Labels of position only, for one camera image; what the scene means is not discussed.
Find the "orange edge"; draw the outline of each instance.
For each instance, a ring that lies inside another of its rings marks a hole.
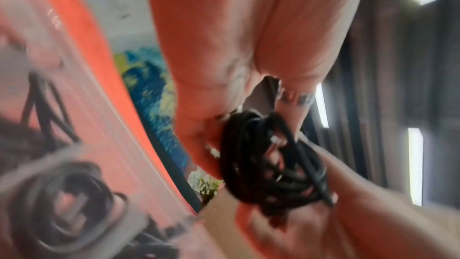
[[[81,0],[48,0],[59,15],[67,33],[86,60],[100,86],[104,89],[122,120],[146,152],[150,161],[161,174],[167,185],[174,189],[189,209],[193,211],[171,180],[163,163],[153,149],[140,122],[131,98],[120,74],[114,65],[110,47],[100,33],[96,21]]]

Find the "clear plastic box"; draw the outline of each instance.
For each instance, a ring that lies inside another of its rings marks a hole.
[[[43,130],[47,122],[39,121],[43,112],[49,112],[41,110],[39,114],[37,110],[43,104],[37,105],[36,99],[44,97],[62,123],[66,114],[59,107],[53,87],[72,124],[69,127],[64,121],[64,128],[70,128],[78,141],[51,122],[51,140],[57,144],[51,147],[47,143],[49,135]],[[29,95],[35,98],[35,106],[30,118],[22,118],[27,115],[24,112]],[[13,166],[0,170],[2,233],[10,243],[6,209],[25,182],[56,167],[89,161],[100,167],[101,180],[112,192],[128,196],[127,215],[97,237],[96,243],[66,258],[113,258],[147,226],[144,213],[150,214],[159,228],[186,222],[185,233],[170,242],[178,246],[181,258],[222,258],[204,228],[187,221],[190,209],[165,183],[125,126],[47,0],[0,0],[0,127],[0,151],[13,153],[8,156]],[[46,145],[52,150],[47,148],[34,155],[21,152],[30,150],[31,145]]]

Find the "black cable in clear container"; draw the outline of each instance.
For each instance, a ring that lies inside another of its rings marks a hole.
[[[279,148],[282,159],[270,161],[276,133],[287,144]],[[327,185],[326,168],[318,154],[295,138],[282,117],[255,111],[231,115],[225,125],[219,168],[230,193],[242,202],[257,204],[266,216],[324,201],[334,203]]]

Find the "person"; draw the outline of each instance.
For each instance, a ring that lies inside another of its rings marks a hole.
[[[275,110],[299,133],[314,90],[334,64],[359,0],[149,0],[177,91],[174,130],[194,163],[220,178],[229,114],[265,77],[281,81]],[[458,244],[409,203],[314,146],[336,207],[307,206],[273,229],[241,205],[236,223],[266,258],[460,258]]]

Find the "painting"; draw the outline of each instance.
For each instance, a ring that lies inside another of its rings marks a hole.
[[[175,179],[166,160],[174,163],[198,197],[213,194],[213,190],[203,189],[204,183],[218,187],[221,182],[193,164],[174,134],[175,90],[161,51],[157,47],[141,47],[117,53],[114,58],[147,134],[152,133],[150,141],[176,186],[179,188],[181,179]],[[161,149],[155,147],[157,142]],[[159,151],[167,156],[162,158]]]

